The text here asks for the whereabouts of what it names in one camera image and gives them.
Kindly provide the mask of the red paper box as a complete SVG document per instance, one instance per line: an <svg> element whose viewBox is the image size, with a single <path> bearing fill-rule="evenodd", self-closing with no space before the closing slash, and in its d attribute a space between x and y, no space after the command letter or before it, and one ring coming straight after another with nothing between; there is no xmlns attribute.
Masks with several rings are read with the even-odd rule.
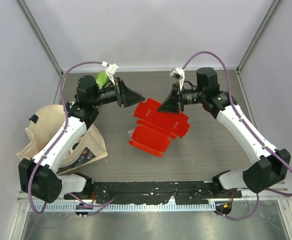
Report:
<svg viewBox="0 0 292 240"><path fill-rule="evenodd" d="M129 144L156 157L163 157L171 140L183 138L190 129L184 113L159 112L161 103L148 98L134 111L137 126Z"/></svg>

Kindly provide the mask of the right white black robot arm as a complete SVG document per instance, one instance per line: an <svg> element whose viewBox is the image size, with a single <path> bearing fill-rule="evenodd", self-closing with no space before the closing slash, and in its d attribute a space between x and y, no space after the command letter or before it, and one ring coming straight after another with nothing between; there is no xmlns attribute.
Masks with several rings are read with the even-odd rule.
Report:
<svg viewBox="0 0 292 240"><path fill-rule="evenodd" d="M222 198L235 188L248 188L258 194L286 178L290 153L279 150L257 131L236 100L220 90L217 72L212 67L199 68L197 84L189 88L183 86L186 81L182 68L173 67L170 76L177 81L158 111L180 113L186 105L202 104L234 136L251 162L246 170L227 170L214 176L211 190L216 197Z"/></svg>

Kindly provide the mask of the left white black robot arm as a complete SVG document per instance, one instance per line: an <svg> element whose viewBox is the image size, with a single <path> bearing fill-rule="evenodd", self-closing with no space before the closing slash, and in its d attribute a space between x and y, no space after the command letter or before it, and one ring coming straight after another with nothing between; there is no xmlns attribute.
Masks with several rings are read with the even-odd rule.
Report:
<svg viewBox="0 0 292 240"><path fill-rule="evenodd" d="M78 80L75 102L66 110L65 121L42 150L30 159L23 158L18 165L21 190L29 198L36 197L45 203L54 202L59 195L75 193L86 200L93 192L92 180L82 174L58 176L57 172L76 141L93 126L98 107L117 103L120 107L136 105L145 98L127 87L116 77L106 87L100 87L96 79L86 75Z"/></svg>

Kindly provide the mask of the napa cabbage toy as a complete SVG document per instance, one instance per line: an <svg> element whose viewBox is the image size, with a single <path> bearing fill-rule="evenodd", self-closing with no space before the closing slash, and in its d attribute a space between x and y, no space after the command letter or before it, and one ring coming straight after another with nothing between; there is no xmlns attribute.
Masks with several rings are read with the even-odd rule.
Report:
<svg viewBox="0 0 292 240"><path fill-rule="evenodd" d="M95 76L95 81L98 84L98 88L106 88L111 81L109 80L109 77L105 71L100 71L96 76Z"/></svg>

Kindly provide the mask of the small clear plastic packet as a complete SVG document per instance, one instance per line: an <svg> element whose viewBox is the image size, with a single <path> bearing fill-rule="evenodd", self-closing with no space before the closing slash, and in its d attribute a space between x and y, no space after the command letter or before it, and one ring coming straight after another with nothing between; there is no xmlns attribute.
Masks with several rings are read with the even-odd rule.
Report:
<svg viewBox="0 0 292 240"><path fill-rule="evenodd" d="M134 129L130 129L127 131L127 134L130 138L133 136L134 131L135 131Z"/></svg>

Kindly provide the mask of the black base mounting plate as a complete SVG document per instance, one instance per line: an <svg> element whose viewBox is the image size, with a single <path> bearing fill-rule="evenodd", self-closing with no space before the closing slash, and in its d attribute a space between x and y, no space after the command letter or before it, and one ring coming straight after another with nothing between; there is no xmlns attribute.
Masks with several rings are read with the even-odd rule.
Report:
<svg viewBox="0 0 292 240"><path fill-rule="evenodd" d="M82 192L75 192L82 200L116 205L160 205L174 197L177 205L207 204L209 199L239 199L242 192L235 188L216 191L215 184L204 181L113 181L94 182Z"/></svg>

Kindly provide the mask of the beige printed tote bag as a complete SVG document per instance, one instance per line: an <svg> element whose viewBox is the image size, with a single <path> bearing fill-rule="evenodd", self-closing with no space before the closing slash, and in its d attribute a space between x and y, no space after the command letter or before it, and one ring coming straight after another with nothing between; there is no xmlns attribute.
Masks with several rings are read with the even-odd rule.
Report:
<svg viewBox="0 0 292 240"><path fill-rule="evenodd" d="M18 152L17 157L30 159L38 154L49 143L65 122L65 113L62 105L46 105L35 112L30 118L25 132L30 140L25 148ZM81 166L85 166L99 159L105 158L108 153L105 141L96 126L91 125L85 134L80 136L59 165L57 174L65 174Z"/></svg>

